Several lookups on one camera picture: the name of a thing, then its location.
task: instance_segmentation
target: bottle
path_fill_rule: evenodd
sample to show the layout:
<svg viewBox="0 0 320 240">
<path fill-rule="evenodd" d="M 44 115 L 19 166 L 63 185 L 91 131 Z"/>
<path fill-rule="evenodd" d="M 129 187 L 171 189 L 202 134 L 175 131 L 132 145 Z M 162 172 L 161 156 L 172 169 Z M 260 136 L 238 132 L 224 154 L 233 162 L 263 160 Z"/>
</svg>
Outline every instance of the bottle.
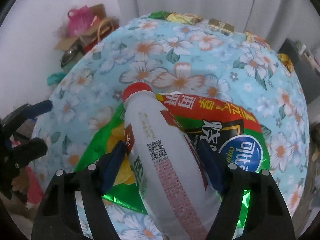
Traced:
<svg viewBox="0 0 320 240">
<path fill-rule="evenodd" d="M 139 194 L 170 240 L 204 240 L 220 205 L 188 136 L 149 85 L 122 95 L 124 139 Z"/>
</svg>

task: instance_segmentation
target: pink bag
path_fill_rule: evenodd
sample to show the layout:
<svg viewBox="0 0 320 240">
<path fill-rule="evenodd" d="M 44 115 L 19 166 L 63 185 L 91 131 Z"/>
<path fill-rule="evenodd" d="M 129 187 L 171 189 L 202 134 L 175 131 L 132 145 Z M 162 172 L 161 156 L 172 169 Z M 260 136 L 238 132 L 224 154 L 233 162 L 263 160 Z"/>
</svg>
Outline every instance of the pink bag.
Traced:
<svg viewBox="0 0 320 240">
<path fill-rule="evenodd" d="M 68 17 L 67 29 L 70 37 L 76 37 L 84 33 L 90 28 L 94 19 L 92 11 L 87 6 L 80 9 L 71 9 L 68 12 Z"/>
</svg>

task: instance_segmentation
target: tablecloth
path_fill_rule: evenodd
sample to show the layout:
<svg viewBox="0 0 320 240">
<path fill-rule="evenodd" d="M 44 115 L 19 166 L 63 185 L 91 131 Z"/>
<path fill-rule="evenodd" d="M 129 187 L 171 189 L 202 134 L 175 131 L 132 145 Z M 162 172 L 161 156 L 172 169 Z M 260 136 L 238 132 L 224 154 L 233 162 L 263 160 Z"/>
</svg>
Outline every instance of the tablecloth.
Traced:
<svg viewBox="0 0 320 240">
<path fill-rule="evenodd" d="M 211 31 L 143 16 L 98 43 L 50 97 L 53 109 L 39 117 L 33 136 L 48 152 L 30 163 L 45 190 L 58 169 L 72 172 L 95 132 L 121 103 L 124 88 L 146 82 L 154 92 L 180 91 L 218 98 L 252 112 L 266 139 L 270 171 L 287 203 L 296 210 L 308 165 L 307 107 L 297 75 L 266 43 L 243 33 Z M 81 204 L 83 232 L 92 237 Z M 162 239 L 148 216 L 111 203 L 107 211 L 122 239 Z"/>
</svg>

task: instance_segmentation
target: chip bag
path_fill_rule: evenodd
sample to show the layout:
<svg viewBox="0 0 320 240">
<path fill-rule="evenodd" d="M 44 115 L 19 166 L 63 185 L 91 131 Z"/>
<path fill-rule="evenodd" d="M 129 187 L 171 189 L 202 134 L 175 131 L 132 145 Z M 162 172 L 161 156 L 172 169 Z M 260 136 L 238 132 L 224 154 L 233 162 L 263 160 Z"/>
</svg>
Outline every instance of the chip bag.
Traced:
<svg viewBox="0 0 320 240">
<path fill-rule="evenodd" d="M 96 163 L 102 155 L 112 151 L 117 141 L 124 140 L 124 113 L 125 110 L 123 104 L 121 104 L 110 122 L 94 135 L 79 160 L 75 171 L 83 170 L 89 164 Z M 133 211 L 147 214 L 135 184 L 134 175 L 127 156 L 125 156 L 122 162 L 113 187 L 102 198 Z"/>
<path fill-rule="evenodd" d="M 205 139 L 211 149 L 245 171 L 269 169 L 270 157 L 261 127 L 252 113 L 230 102 L 180 93 L 157 94 L 185 129 L 195 149 Z M 250 192 L 244 192 L 237 226 L 244 227 Z"/>
</svg>

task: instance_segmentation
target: curtain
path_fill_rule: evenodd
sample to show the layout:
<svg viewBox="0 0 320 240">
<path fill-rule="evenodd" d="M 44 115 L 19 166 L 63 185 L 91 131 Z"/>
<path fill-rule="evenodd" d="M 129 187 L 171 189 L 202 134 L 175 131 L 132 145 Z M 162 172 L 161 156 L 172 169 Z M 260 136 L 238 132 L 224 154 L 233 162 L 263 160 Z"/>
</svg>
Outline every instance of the curtain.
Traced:
<svg viewBox="0 0 320 240">
<path fill-rule="evenodd" d="M 286 38 L 307 48 L 320 42 L 320 16 L 309 0 L 118 0 L 122 23 L 153 11 L 215 18 L 265 38 L 278 51 Z"/>
</svg>

